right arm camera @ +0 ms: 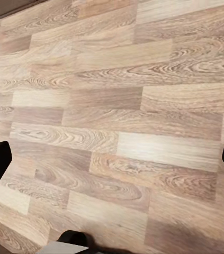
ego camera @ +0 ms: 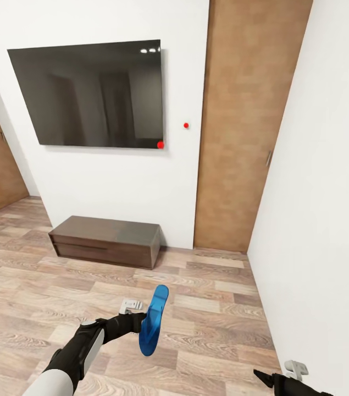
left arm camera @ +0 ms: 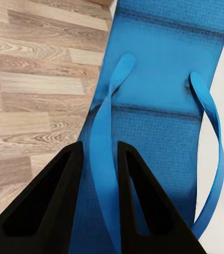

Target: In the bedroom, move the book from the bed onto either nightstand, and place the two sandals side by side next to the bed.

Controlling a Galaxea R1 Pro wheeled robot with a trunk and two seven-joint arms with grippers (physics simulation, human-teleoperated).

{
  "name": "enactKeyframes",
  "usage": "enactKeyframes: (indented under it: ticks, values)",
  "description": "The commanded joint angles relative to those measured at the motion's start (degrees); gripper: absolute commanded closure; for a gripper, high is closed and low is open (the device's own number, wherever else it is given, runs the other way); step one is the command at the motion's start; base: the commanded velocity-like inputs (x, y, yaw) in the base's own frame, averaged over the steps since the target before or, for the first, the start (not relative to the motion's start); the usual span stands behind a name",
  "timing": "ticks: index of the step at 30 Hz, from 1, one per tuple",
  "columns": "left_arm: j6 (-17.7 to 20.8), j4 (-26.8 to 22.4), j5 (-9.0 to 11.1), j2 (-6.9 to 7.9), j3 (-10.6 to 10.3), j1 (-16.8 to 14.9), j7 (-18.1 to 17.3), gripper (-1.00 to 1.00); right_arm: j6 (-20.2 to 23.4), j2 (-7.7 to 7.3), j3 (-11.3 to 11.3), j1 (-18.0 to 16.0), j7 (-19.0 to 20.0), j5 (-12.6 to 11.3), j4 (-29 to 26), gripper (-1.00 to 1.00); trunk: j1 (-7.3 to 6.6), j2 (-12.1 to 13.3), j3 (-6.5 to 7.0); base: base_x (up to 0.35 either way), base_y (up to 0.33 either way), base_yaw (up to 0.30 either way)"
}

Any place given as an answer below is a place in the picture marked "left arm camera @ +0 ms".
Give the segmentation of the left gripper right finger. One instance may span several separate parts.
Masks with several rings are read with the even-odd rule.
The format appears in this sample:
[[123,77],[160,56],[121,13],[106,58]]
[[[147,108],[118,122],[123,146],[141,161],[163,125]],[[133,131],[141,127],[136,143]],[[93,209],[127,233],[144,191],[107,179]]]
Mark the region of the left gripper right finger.
[[[138,233],[132,178],[150,236]],[[121,254],[207,254],[138,150],[118,142]]]

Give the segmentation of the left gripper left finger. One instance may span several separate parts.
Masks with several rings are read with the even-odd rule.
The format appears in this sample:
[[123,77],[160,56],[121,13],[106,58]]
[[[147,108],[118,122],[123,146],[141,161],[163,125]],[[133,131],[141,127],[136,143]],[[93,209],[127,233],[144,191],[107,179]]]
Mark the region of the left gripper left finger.
[[0,254],[68,254],[83,162],[64,147],[0,214]]

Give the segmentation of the sandal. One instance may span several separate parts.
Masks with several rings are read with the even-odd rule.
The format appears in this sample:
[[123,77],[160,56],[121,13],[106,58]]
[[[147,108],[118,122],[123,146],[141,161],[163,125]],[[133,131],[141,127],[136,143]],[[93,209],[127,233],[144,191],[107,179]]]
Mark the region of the sandal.
[[[197,239],[217,207],[224,150],[212,81],[224,46],[224,0],[117,0],[96,90],[77,138],[84,162],[68,254],[121,254],[118,142],[134,146]],[[217,173],[196,221],[204,112]],[[150,232],[130,176],[138,233]]]

